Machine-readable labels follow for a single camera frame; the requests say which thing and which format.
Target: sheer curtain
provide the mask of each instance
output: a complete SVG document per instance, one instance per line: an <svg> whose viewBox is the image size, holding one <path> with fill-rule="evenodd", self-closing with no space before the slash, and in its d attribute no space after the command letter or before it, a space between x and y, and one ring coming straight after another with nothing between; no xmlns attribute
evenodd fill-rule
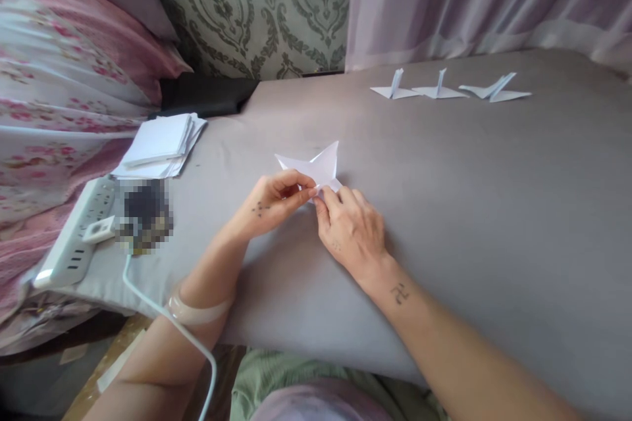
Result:
<svg viewBox="0 0 632 421"><path fill-rule="evenodd" d="M565 48L632 74L632 0L351 0L346 70Z"/></svg>

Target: electrical outlet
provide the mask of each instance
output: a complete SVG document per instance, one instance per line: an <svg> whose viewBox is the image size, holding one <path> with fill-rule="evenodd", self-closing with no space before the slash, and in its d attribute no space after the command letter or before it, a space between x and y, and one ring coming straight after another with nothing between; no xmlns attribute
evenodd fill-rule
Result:
<svg viewBox="0 0 632 421"><path fill-rule="evenodd" d="M110 216L115 182L109 178L88 181L66 224L44 260L33 286L50 289L81 281L92 260L95 245L82 241L90 224Z"/></svg>

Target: hand tattoo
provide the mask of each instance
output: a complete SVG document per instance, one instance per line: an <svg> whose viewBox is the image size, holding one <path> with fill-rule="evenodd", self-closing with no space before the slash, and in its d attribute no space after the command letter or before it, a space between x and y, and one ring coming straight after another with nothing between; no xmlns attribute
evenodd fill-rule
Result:
<svg viewBox="0 0 632 421"><path fill-rule="evenodd" d="M259 211L262 211L262 210L263 210L263 205L261 204L261 201L259 201L259 202L257 203L257 207L259 207ZM254 208L251 210L251 212L257 212L257 208L256 208L256 207L254 207Z"/></svg>
<svg viewBox="0 0 632 421"><path fill-rule="evenodd" d="M408 299L410 294L406 293L406 287L399 283L396 287L390 290L391 294L395 295L395 301L401 306L402 300Z"/></svg>

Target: paper sheet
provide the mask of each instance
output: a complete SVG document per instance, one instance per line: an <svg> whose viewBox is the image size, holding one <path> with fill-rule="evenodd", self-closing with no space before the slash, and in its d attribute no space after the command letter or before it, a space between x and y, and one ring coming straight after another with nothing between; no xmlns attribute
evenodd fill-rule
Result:
<svg viewBox="0 0 632 421"><path fill-rule="evenodd" d="M316 181L316 189L319 191L324 186L329 186L333 192L338 192L342 187L340 181L336 179L336 170L338 168L337 141L329 145L310 161L286 158L281 155L275 155L275 157L282 169L295 169Z"/></svg>
<svg viewBox="0 0 632 421"><path fill-rule="evenodd" d="M531 95L531 92L514 92L502 90L508 84L508 82L514 78L515 75L515 72L510 72L506 76L501 76L500 79L498 79L489 87L459 86L459 89L470 91L480 99L486 99L489 97L490 102L503 102Z"/></svg>
<svg viewBox="0 0 632 421"><path fill-rule="evenodd" d="M419 95L426 95L431 99L451 99L454 97L467 97L466 94L458 92L453 89L443 87L443 76L448 69L442 69L439 71L439 81L436 87L413 87L412 91L417 92Z"/></svg>
<svg viewBox="0 0 632 421"><path fill-rule="evenodd" d="M133 167L182 156L191 127L191 114L159 117L144 122L121 164Z"/></svg>
<svg viewBox="0 0 632 421"><path fill-rule="evenodd" d="M393 75L393 82L390 87L370 87L372 91L377 92L380 95L383 95L387 99L403 99L404 97L413 97L414 95L419 95L417 92L413 92L409 89L400 89L400 82L402 81L402 76L404 75L404 69L400 68L395 71Z"/></svg>
<svg viewBox="0 0 632 421"><path fill-rule="evenodd" d="M134 168L128 168L123 163L119 164L116 169L112 171L112 175L118 179L164 179L171 178L180 174L189 153L196 144L202 129L206 125L207 121L203 118L198 118L197 115L192 118L192 130L189 133L188 139L185 143L186 148L184 154L181 157L151 162L143 164L141 166L135 166Z"/></svg>

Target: gray mattress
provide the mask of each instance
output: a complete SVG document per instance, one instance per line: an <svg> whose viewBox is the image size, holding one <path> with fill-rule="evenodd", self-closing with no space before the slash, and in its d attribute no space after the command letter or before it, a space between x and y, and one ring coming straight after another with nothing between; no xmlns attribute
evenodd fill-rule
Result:
<svg viewBox="0 0 632 421"><path fill-rule="evenodd" d="M454 312L601 419L632 418L632 87L575 53L407 64L402 87L487 86L517 101L389 101L395 66L263 82L240 116L209 121L169 183L173 236L132 278L165 302L275 153L340 140L338 178L384 214L393 253ZM96 252L67 293L146 314L122 252ZM252 242L225 342L423 383L384 318L325 251L314 210Z"/></svg>

